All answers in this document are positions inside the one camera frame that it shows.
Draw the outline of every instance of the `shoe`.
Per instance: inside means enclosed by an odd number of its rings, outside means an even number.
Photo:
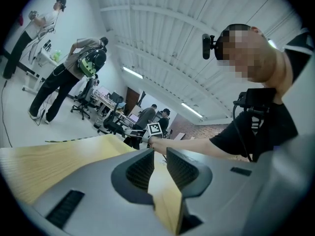
[[[50,123],[50,121],[48,121],[48,120],[46,119],[46,115],[43,116],[43,121],[44,121],[46,124],[49,124],[49,123]]]
[[[29,113],[31,119],[33,119],[33,120],[36,120],[36,119],[39,118],[39,117],[37,117],[37,116],[32,116],[32,114],[30,113],[30,108],[28,108],[28,113]]]

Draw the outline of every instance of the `yellow wood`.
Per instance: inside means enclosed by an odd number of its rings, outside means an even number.
[[[0,166],[14,196],[32,204],[44,191],[80,167],[131,151],[134,149],[109,134],[43,146],[1,148]],[[181,193],[166,166],[156,161],[149,193],[153,195],[157,217],[175,233]]]

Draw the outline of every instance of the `table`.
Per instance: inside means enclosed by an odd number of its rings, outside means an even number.
[[[98,115],[101,115],[101,113],[103,112],[103,110],[104,110],[105,107],[108,107],[108,108],[109,108],[109,111],[108,111],[108,113],[107,113],[106,116],[105,116],[105,119],[107,119],[107,118],[109,117],[110,113],[115,109],[115,107],[112,106],[109,101],[107,101],[107,100],[104,99],[102,96],[99,96],[99,95],[96,94],[96,93],[94,94],[94,97],[97,98],[97,100],[99,100],[99,101],[101,101],[101,102],[103,103],[103,106],[101,106],[101,107],[99,108],[98,112],[97,112]],[[116,110],[116,112],[119,113],[119,114],[123,114],[123,112],[120,111],[120,110]]]
[[[130,123],[132,123],[133,125],[136,124],[136,122],[132,119],[130,119],[129,117],[125,116],[125,115],[121,115],[122,118],[126,119],[127,121],[129,121]]]
[[[23,91],[29,91],[31,93],[38,93],[39,84],[43,78],[47,78],[49,74],[57,67],[57,63],[52,60],[49,56],[49,53],[46,52],[44,49],[41,49],[36,56],[36,62],[33,67],[33,71],[35,74],[37,73],[39,77],[32,75],[31,73],[27,72],[28,75],[31,75],[37,79],[34,88],[30,88],[26,85],[23,85]]]
[[[134,149],[109,134],[43,146],[1,148],[0,166],[13,195],[32,204],[44,191],[78,168],[131,151]],[[175,233],[181,193],[162,160],[162,155],[156,152],[148,191],[153,196],[157,217]]]

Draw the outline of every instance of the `black t-shirt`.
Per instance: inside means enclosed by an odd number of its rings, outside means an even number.
[[[159,125],[161,126],[161,129],[162,129],[162,132],[164,134],[165,130],[167,129],[168,127],[168,118],[161,118],[159,121],[158,121]]]
[[[308,33],[298,35],[285,46],[285,52],[293,70],[293,81],[297,79],[314,50],[312,46],[306,43],[307,35]],[[241,112],[235,121],[247,152],[253,154],[254,162],[263,152],[275,149],[298,134],[284,104],[272,104],[268,116],[256,135],[252,131],[252,115],[249,112]],[[246,152],[233,122],[210,141],[229,154],[246,157]]]

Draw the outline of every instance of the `ceiling light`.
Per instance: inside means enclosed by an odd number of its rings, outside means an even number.
[[[278,49],[277,46],[276,46],[276,44],[275,44],[275,42],[272,41],[271,39],[268,39],[268,43],[269,43],[273,48]]]
[[[202,115],[197,113],[194,109],[190,108],[189,106],[187,106],[185,103],[182,103],[182,105],[187,108],[188,110],[192,111],[195,115],[199,116],[200,118],[202,118]]]
[[[132,71],[132,70],[130,70],[130,69],[124,67],[124,66],[123,66],[123,68],[124,68],[125,71],[127,71],[127,72],[133,74],[134,76],[137,76],[138,78],[143,79],[143,76],[142,76],[142,75],[140,75],[140,74],[138,74],[138,73],[136,73],[136,72],[134,72],[134,71]]]

